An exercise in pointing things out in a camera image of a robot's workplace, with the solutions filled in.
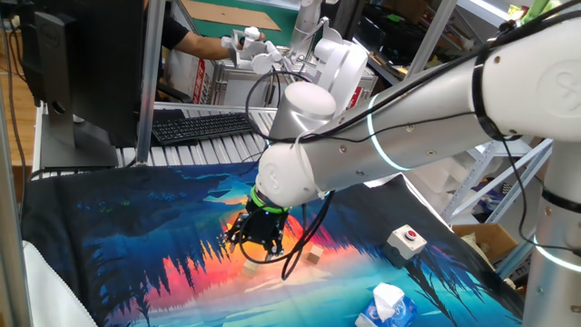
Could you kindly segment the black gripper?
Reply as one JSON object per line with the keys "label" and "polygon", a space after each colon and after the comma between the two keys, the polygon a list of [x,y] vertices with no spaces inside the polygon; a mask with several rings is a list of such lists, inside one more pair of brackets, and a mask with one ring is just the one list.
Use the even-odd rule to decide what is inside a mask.
{"label": "black gripper", "polygon": [[254,204],[246,205],[246,213],[237,218],[234,225],[228,224],[223,239],[229,253],[234,253],[240,243],[257,243],[266,251],[267,262],[284,254],[282,238],[289,213],[266,211]]}

